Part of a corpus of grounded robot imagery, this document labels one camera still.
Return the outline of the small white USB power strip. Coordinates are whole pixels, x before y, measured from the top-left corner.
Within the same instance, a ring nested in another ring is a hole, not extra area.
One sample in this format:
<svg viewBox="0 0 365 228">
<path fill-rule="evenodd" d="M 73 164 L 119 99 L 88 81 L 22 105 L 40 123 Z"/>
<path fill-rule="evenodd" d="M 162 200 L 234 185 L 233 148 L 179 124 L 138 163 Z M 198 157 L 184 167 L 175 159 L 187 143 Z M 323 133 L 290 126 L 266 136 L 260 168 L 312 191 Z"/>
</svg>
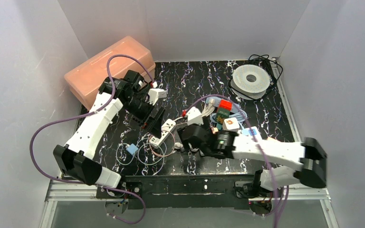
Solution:
<svg viewBox="0 0 365 228">
<path fill-rule="evenodd" d="M 161 137 L 152 137 L 149 140 L 149 144 L 154 147 L 155 149 L 158 149 L 159 146 L 166 140 L 166 138 L 172 133 L 172 131 L 176 128 L 176 121 L 172 119 L 167 119 L 165 123 L 161 127 Z"/>
</svg>

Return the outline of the light blue charger plug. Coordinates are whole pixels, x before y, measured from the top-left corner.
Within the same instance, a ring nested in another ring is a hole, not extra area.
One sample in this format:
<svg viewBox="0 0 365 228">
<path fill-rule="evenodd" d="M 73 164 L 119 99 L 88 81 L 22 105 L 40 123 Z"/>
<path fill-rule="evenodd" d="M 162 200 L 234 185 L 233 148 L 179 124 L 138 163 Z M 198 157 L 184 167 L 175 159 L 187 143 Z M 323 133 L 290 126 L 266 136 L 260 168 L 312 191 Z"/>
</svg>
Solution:
<svg viewBox="0 0 365 228">
<path fill-rule="evenodd" d="M 139 150 L 139 148 L 135 144 L 130 144 L 127 146 L 126 151 L 131 154 L 132 156 Z"/>
</svg>

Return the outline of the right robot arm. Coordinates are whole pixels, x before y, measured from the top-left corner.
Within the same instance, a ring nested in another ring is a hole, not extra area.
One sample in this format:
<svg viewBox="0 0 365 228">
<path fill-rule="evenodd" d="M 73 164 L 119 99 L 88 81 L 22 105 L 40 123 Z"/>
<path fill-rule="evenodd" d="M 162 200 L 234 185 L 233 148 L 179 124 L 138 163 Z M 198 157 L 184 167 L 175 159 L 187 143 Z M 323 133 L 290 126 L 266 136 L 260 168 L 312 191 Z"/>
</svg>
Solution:
<svg viewBox="0 0 365 228">
<path fill-rule="evenodd" d="M 327 186 L 327 153 L 315 138 L 302 142 L 263 140 L 256 127 L 240 132 L 217 131 L 197 124 L 177 131 L 186 150 L 198 149 L 202 157 L 250 159 L 278 164 L 261 171 L 256 186 L 273 191 L 278 187 L 302 184 L 314 189 Z"/>
</svg>

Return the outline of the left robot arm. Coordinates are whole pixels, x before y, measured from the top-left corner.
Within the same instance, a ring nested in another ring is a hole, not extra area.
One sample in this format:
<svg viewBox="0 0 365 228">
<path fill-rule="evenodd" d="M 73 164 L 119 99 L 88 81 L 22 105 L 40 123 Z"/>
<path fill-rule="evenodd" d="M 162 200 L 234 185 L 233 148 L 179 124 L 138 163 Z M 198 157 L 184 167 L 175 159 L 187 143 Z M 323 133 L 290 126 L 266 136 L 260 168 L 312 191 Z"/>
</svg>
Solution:
<svg viewBox="0 0 365 228">
<path fill-rule="evenodd" d="M 160 137 L 164 108 L 155 116 L 151 113 L 159 99 L 166 98 L 164 89 L 154 83 L 144 85 L 144 78 L 128 70 L 121 79 L 107 77 L 98 89 L 98 94 L 82 124 L 65 143 L 53 151 L 60 170 L 86 184 L 116 188 L 122 176 L 93 160 L 96 148 L 114 117 L 126 110 L 140 127 L 153 136 Z"/>
</svg>

